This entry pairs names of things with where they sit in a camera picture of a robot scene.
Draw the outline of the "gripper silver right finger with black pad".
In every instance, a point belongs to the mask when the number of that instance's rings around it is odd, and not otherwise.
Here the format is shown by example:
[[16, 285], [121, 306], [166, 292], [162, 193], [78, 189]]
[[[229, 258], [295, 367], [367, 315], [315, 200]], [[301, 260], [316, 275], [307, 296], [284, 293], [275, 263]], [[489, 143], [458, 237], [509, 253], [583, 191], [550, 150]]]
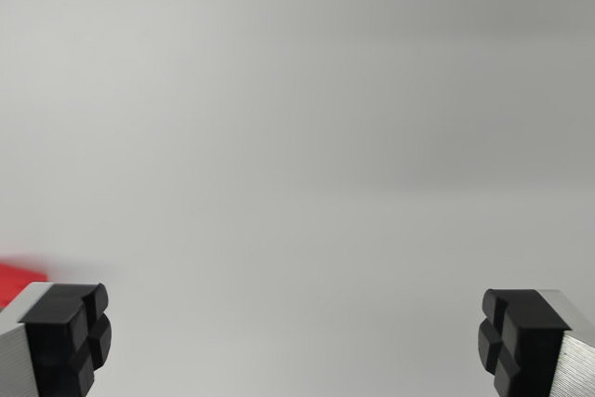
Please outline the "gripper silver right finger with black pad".
[[503, 397], [594, 394], [594, 323], [559, 290], [488, 289], [483, 368]]

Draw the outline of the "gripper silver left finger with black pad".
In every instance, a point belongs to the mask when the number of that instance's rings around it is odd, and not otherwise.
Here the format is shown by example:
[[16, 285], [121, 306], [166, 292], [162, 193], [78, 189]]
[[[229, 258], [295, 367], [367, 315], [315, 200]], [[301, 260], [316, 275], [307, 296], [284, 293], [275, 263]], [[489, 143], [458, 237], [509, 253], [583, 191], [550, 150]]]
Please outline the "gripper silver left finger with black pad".
[[103, 284], [33, 282], [1, 310], [3, 396], [88, 395], [112, 343]]

